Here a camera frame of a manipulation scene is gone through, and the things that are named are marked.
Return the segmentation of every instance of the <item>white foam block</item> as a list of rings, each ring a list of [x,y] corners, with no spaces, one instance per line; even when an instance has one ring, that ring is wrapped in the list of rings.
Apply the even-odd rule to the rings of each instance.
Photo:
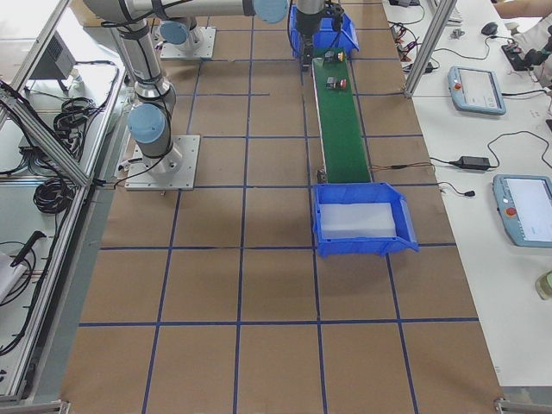
[[[24,265],[11,267],[13,261],[7,254],[0,253],[0,303],[3,302],[6,295],[13,289],[17,280],[23,276],[27,268]]]
[[[324,239],[395,237],[391,203],[320,204]]]

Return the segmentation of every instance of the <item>computer mouse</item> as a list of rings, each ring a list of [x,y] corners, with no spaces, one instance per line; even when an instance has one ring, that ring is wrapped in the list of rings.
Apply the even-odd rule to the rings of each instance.
[[[485,36],[492,36],[499,31],[499,25],[495,22],[489,22],[481,29],[481,33]]]

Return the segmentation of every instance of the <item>green conveyor belt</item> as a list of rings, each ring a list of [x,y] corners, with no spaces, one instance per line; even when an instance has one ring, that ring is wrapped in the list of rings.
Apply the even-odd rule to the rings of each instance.
[[[333,49],[336,53],[342,49]],[[347,62],[313,60],[318,119],[323,143],[323,159],[329,183],[370,181],[366,148],[354,105]],[[329,77],[346,79],[345,90],[326,87]]]

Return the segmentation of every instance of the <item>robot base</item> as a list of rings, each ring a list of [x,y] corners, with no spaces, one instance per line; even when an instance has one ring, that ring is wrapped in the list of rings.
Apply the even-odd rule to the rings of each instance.
[[[155,174],[142,173],[125,182],[127,190],[193,190],[198,166],[199,135],[175,135],[173,145],[183,155],[182,166],[177,172]],[[141,157],[141,151],[136,146],[133,157]],[[134,164],[130,167],[129,176],[141,173],[147,168],[143,164]]]
[[[215,50],[215,28],[198,28],[202,30],[204,41],[196,49],[178,49],[171,43],[165,43],[161,51],[161,60],[211,60]]]

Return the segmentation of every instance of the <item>floor grid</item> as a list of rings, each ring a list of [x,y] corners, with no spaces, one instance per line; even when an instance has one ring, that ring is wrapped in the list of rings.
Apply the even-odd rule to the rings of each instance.
[[[429,160],[381,3],[342,3],[370,162]],[[285,26],[205,23],[223,25],[214,60],[164,64],[173,133],[202,135],[198,185],[116,190],[61,397],[75,414],[492,414],[500,388],[431,168],[373,174],[407,196],[420,253],[320,258],[311,76]],[[367,76],[393,61],[385,84]]]

